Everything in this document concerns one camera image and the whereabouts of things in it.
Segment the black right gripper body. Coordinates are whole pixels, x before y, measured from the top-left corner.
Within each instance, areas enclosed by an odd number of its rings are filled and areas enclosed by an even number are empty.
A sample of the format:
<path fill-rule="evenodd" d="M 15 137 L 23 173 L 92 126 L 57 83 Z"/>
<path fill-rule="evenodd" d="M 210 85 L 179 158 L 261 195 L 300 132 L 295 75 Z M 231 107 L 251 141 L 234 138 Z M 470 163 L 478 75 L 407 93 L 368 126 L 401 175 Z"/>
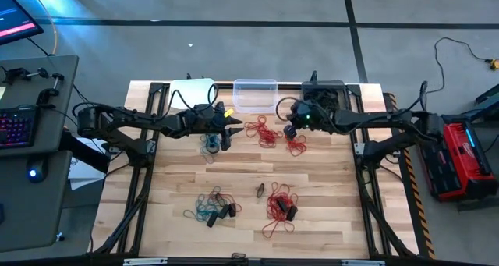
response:
<path fill-rule="evenodd" d="M 296 101 L 290 110 L 288 121 L 295 128 L 310 128 L 313 125 L 313 104 L 311 101 Z"/>

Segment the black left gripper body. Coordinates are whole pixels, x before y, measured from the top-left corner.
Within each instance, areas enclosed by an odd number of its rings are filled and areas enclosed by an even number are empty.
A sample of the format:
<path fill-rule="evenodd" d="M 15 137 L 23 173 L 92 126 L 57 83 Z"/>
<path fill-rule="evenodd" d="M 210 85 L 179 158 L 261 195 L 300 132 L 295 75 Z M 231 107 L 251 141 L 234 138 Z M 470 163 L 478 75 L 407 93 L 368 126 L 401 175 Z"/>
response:
<path fill-rule="evenodd" d="M 225 105 L 222 101 L 217 102 L 216 105 L 212 108 L 213 114 L 214 114 L 214 108 L 216 107 L 225 107 Z M 228 125 L 228 118 L 225 121 L 217 121 L 214 120 L 213 116 L 212 118 L 209 119 L 208 122 L 209 131 L 207 134 L 216 134 L 220 137 L 221 141 L 220 145 L 222 151 L 228 150 L 231 145 L 228 130 L 226 129 L 227 125 Z"/>

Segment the red rubber bands tangle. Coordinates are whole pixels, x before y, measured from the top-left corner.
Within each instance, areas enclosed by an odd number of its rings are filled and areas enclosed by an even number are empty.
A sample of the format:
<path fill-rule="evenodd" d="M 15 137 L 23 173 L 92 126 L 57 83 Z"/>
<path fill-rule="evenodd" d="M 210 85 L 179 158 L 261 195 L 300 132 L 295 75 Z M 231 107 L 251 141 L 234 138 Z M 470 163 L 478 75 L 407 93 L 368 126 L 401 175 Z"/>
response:
<path fill-rule="evenodd" d="M 294 137 L 292 140 L 287 140 L 286 149 L 293 157 L 300 156 L 307 150 L 306 146 L 306 137 L 300 135 L 298 137 Z"/>
<path fill-rule="evenodd" d="M 244 128 L 248 137 L 257 137 L 262 148 L 276 147 L 277 140 L 283 137 L 283 132 L 275 131 L 267 126 L 267 117 L 259 115 L 255 122 L 245 122 Z"/>
<path fill-rule="evenodd" d="M 291 192 L 291 188 L 288 184 L 273 182 L 271 184 L 271 194 L 267 197 L 267 217 L 273 220 L 287 221 L 287 212 L 283 213 L 280 210 L 277 200 L 284 200 L 289 210 L 292 205 L 298 208 L 298 199 L 298 195 Z"/>

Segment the black rubber bands heap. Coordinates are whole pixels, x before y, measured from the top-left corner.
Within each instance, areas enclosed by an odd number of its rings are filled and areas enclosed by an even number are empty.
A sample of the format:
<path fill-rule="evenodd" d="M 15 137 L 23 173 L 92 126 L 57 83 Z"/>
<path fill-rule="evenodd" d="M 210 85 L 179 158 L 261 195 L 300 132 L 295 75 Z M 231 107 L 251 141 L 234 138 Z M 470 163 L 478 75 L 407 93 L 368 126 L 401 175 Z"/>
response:
<path fill-rule="evenodd" d="M 334 89 L 305 90 L 303 98 L 315 101 L 323 108 L 337 108 L 339 106 L 338 92 Z"/>

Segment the red rubber band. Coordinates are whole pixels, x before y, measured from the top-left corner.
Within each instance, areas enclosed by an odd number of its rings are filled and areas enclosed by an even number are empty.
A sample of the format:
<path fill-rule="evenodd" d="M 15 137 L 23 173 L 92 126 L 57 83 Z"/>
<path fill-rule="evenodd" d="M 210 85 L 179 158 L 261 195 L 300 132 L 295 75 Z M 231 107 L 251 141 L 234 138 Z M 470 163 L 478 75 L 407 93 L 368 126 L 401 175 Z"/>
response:
<path fill-rule="evenodd" d="M 288 221 L 278 221 L 274 220 L 266 224 L 262 229 L 261 233 L 265 239 L 271 239 L 276 232 L 287 232 L 292 233 L 296 229 L 295 225 Z"/>
<path fill-rule="evenodd" d="M 235 201 L 235 198 L 231 194 L 220 193 L 220 195 L 225 199 L 225 204 L 235 203 L 237 212 L 242 210 L 242 206 Z"/>

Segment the grey plastic basket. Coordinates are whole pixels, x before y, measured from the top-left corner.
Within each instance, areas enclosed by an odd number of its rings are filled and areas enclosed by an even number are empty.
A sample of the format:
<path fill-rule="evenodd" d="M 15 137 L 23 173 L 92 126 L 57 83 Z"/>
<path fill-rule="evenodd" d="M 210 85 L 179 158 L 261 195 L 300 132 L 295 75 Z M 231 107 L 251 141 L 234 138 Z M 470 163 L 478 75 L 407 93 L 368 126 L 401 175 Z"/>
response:
<path fill-rule="evenodd" d="M 311 89 L 334 89 L 338 92 L 338 100 L 339 100 L 339 106 L 337 108 L 323 108 L 324 110 L 328 112 L 336 111 L 342 109 L 344 106 L 344 90 L 345 90 L 345 84 L 340 81 L 340 80 L 314 80 L 314 81 L 306 81 L 302 83 L 302 98 L 303 98 L 303 92 L 305 90 L 311 90 Z"/>

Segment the clear plastic basket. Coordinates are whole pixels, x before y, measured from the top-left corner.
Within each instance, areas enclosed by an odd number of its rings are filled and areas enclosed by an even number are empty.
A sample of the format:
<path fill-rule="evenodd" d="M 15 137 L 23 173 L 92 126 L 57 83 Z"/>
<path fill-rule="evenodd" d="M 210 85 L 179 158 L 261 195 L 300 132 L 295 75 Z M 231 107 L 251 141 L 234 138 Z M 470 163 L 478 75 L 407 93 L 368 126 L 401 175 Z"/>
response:
<path fill-rule="evenodd" d="M 278 82 L 272 79 L 237 79 L 232 102 L 239 113 L 271 114 L 278 102 Z"/>

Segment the white plastic basket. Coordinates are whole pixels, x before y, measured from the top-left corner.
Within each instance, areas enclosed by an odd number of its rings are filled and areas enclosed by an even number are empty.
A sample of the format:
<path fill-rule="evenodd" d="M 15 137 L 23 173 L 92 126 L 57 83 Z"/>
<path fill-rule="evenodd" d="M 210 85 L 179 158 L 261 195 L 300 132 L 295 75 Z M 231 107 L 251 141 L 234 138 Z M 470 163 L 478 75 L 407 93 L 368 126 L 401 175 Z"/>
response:
<path fill-rule="evenodd" d="M 171 97 L 176 90 L 171 108 L 184 110 L 187 106 L 194 107 L 199 104 L 209 104 L 214 100 L 215 87 L 211 78 L 173 80 L 170 83 L 168 96 Z"/>

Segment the yellow black hazard tape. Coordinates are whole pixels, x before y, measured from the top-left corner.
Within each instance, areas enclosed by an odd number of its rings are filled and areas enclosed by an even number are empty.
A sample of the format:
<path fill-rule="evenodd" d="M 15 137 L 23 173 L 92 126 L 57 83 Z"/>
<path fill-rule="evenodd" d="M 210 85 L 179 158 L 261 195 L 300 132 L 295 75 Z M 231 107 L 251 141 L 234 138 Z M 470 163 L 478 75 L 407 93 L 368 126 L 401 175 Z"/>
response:
<path fill-rule="evenodd" d="M 402 174 L 402 183 L 409 206 L 409 213 L 416 238 L 419 254 L 425 258 L 435 259 L 434 246 L 426 220 L 424 206 L 419 195 L 416 176 L 412 166 L 409 149 L 403 149 L 398 156 L 398 166 Z"/>

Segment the red and black power station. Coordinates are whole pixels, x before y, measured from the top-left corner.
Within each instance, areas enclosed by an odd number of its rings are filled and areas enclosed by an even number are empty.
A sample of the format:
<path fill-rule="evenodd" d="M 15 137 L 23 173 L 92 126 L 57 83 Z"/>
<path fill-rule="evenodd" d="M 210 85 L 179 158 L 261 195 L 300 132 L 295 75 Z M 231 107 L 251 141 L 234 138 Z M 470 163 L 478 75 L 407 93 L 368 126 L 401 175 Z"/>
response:
<path fill-rule="evenodd" d="M 424 145 L 419 152 L 430 194 L 440 202 L 482 200 L 499 191 L 470 122 L 446 124 L 443 141 Z"/>

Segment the black desk clamp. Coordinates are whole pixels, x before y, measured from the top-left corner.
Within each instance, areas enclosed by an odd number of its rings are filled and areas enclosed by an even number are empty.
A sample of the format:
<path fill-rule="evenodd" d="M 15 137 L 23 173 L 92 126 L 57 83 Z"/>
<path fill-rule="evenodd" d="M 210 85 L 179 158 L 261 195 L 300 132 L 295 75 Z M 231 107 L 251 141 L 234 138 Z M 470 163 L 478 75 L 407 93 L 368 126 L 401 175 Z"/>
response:
<path fill-rule="evenodd" d="M 49 100 L 51 97 L 57 97 L 59 95 L 59 82 L 65 79 L 65 77 L 61 73 L 52 73 L 50 77 L 55 80 L 54 86 L 52 88 L 44 89 L 39 93 L 37 98 L 37 105 L 40 107 L 54 108 L 54 105 L 49 104 Z"/>
<path fill-rule="evenodd" d="M 27 80 L 31 81 L 32 77 L 40 76 L 43 78 L 48 78 L 48 71 L 44 68 L 38 68 L 35 73 L 30 73 L 27 69 L 24 68 L 15 68 L 15 69 L 5 69 L 1 66 L 5 77 L 2 81 L 3 83 L 8 83 L 12 85 L 15 80 Z"/>

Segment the black computer mouse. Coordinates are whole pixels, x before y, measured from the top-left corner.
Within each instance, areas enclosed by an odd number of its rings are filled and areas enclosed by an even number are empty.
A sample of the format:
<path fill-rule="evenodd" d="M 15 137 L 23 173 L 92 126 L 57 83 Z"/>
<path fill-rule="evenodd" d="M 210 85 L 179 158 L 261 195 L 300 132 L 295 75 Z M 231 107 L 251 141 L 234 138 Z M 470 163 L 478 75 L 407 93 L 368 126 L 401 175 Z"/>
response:
<path fill-rule="evenodd" d="M 48 166 L 45 159 L 30 160 L 27 163 L 27 178 L 32 183 L 40 183 L 48 174 Z"/>

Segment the black equipment case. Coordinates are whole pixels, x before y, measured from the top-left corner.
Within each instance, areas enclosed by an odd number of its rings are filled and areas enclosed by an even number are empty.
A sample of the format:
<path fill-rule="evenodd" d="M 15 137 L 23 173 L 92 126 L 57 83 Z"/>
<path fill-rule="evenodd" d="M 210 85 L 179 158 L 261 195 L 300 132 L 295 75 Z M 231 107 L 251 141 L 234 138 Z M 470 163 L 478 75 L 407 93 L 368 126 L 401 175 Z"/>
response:
<path fill-rule="evenodd" d="M 499 121 L 499 93 L 480 96 L 475 100 L 475 107 L 470 111 L 471 121 L 484 119 Z"/>

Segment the backlit black keyboard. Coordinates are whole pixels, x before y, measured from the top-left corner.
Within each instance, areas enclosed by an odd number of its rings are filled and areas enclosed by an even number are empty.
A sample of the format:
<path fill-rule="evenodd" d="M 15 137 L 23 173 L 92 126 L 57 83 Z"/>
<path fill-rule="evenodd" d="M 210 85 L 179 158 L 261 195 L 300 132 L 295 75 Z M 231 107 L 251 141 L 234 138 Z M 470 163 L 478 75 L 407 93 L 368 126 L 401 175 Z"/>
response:
<path fill-rule="evenodd" d="M 38 115 L 39 109 L 33 105 L 0 108 L 0 149 L 31 147 Z"/>

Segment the grey side desk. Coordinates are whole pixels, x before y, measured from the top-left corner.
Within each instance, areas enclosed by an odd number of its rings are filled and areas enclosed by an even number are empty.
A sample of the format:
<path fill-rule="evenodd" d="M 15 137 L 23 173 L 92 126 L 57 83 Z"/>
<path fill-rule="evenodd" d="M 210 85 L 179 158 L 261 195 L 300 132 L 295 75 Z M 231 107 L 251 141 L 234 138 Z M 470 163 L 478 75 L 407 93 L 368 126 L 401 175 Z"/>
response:
<path fill-rule="evenodd" d="M 56 240 L 62 201 L 72 159 L 71 151 L 61 148 L 65 114 L 68 111 L 79 58 L 59 55 L 32 59 L 0 60 L 0 108 L 33 105 L 39 109 L 36 135 L 31 147 L 0 149 L 0 252 L 50 246 Z M 3 83 L 1 69 L 24 68 L 35 73 L 38 68 L 48 71 L 48 78 L 35 76 L 31 81 L 15 80 Z M 61 73 L 57 97 L 49 104 L 37 105 L 39 93 L 54 86 L 52 73 Z M 48 174 L 44 181 L 32 183 L 27 178 L 27 163 L 45 159 Z"/>

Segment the large desk monitor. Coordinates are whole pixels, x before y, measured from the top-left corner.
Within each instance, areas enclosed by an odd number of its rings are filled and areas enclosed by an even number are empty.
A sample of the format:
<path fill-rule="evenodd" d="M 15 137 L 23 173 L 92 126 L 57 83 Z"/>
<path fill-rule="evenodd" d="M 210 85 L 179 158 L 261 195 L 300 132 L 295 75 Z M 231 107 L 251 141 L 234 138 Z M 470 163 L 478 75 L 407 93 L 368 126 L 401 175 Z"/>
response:
<path fill-rule="evenodd" d="M 0 46 L 42 33 L 43 28 L 17 0 L 0 0 Z"/>

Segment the silver metal bracket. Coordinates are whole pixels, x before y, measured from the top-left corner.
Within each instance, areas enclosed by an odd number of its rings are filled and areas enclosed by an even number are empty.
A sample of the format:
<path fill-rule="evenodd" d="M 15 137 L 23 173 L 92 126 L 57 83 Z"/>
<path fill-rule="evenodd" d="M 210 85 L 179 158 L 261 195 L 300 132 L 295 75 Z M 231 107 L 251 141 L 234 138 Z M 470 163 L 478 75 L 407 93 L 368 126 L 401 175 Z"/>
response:
<path fill-rule="evenodd" d="M 384 261 L 376 260 L 341 260 L 341 266 L 386 266 Z"/>
<path fill-rule="evenodd" d="M 166 257 L 140 257 L 125 259 L 122 266 L 159 266 L 167 263 Z"/>

